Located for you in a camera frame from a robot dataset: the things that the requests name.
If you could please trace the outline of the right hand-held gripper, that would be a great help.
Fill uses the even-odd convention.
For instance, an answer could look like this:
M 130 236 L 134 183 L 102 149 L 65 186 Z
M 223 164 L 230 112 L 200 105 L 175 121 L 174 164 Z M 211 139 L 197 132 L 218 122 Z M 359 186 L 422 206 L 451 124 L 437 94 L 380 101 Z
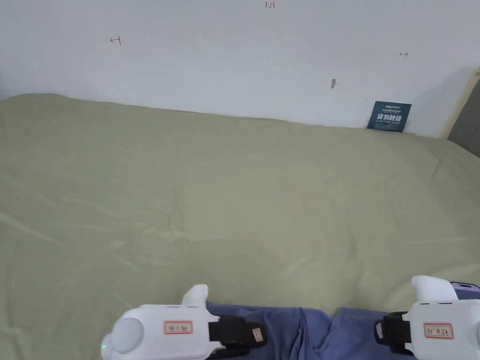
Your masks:
M 472 283 L 417 275 L 416 302 L 390 331 L 393 313 L 374 323 L 376 343 L 391 343 L 393 354 L 418 360 L 480 358 L 480 288 Z

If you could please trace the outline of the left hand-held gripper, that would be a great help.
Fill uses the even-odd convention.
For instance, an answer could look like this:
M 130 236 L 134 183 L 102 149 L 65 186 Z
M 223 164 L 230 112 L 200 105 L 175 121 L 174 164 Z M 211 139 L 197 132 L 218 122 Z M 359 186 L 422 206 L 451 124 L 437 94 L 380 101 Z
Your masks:
M 179 305 L 142 305 L 123 314 L 102 340 L 104 360 L 224 360 L 248 355 L 268 342 L 260 322 L 225 318 L 225 345 L 210 338 L 219 317 L 206 308 L 208 286 L 194 285 Z

